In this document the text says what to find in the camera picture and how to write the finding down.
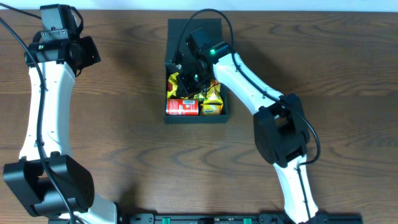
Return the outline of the yellow snack packet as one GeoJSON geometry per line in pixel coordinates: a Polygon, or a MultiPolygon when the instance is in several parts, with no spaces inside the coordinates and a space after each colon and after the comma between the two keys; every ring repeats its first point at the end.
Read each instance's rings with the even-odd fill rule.
{"type": "Polygon", "coordinates": [[[218,80],[212,80],[210,82],[210,87],[207,89],[204,105],[216,104],[222,105],[223,99],[221,97],[221,83],[218,80]]]}

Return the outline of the yellow Lemond biscuit packet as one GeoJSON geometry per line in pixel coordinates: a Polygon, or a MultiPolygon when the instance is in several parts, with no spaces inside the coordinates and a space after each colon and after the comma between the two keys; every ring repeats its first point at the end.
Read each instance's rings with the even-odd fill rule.
{"type": "Polygon", "coordinates": [[[202,104],[200,115],[201,116],[216,116],[222,113],[223,105],[202,104]]]}

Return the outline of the green pandan cake packet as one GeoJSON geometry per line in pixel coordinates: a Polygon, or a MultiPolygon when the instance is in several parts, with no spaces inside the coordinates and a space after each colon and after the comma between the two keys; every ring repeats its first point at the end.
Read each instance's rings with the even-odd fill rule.
{"type": "Polygon", "coordinates": [[[197,93],[196,95],[194,95],[193,99],[197,100],[199,103],[203,103],[204,101],[207,100],[207,96],[204,91],[201,91],[201,92],[197,93]]]}

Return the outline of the red drink can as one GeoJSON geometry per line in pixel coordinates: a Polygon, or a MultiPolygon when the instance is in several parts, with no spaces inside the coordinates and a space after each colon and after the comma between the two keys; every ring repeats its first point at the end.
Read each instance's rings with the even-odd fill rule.
{"type": "Polygon", "coordinates": [[[197,100],[168,99],[166,113],[172,116],[197,116],[199,106],[197,100]]]}

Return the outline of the dark green box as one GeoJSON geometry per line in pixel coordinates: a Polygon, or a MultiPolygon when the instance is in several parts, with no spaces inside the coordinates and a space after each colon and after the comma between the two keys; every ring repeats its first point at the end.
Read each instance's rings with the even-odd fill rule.
{"type": "MultiPolygon", "coordinates": [[[[175,48],[177,46],[178,38],[181,34],[183,27],[186,25],[188,19],[169,19],[168,20],[168,30],[167,30],[167,47],[165,52],[165,89],[167,89],[167,82],[169,76],[172,73],[178,71],[178,69],[171,62],[172,57],[175,53],[175,48]]],[[[188,46],[185,42],[185,39],[188,37],[190,33],[197,29],[203,29],[206,31],[208,36],[220,42],[223,40],[222,35],[222,25],[221,19],[192,19],[184,32],[183,39],[180,44],[180,51],[183,53],[183,58],[187,63],[193,63],[193,57],[188,49],[188,46]]],[[[168,115],[166,112],[164,113],[164,120],[166,124],[194,124],[194,123],[226,123],[229,120],[229,111],[228,111],[228,95],[227,88],[222,85],[221,86],[221,97],[223,99],[224,105],[220,115],[211,115],[211,116],[175,116],[168,115]]]]}

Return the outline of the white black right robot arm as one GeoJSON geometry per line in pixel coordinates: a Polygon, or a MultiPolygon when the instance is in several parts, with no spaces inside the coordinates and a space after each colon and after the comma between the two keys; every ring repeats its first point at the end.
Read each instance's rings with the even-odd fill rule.
{"type": "Polygon", "coordinates": [[[241,100],[253,115],[257,150],[277,173],[285,213],[294,223],[312,222],[318,207],[308,182],[307,144],[317,134],[298,96],[270,87],[231,45],[215,43],[203,29],[193,31],[185,41],[195,62],[184,66],[186,72],[180,77],[185,91],[191,93],[215,79],[241,100]]]}

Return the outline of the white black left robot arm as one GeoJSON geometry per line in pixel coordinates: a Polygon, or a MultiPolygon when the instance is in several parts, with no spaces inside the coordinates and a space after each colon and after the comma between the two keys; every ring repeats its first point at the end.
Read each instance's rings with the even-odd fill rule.
{"type": "Polygon", "coordinates": [[[42,30],[24,45],[31,98],[29,123],[17,162],[3,177],[26,212],[50,223],[117,223],[115,203],[95,193],[90,172],[73,158],[70,100],[77,76],[100,61],[93,39],[82,37],[75,7],[40,7],[42,30]]]}

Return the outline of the yellow Apollo chocolate cake packet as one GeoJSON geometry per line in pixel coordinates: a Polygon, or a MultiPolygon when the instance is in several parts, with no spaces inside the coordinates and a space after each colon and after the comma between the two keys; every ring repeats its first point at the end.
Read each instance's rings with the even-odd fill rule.
{"type": "Polygon", "coordinates": [[[171,74],[167,80],[167,99],[177,96],[178,90],[178,72],[171,74]]]}

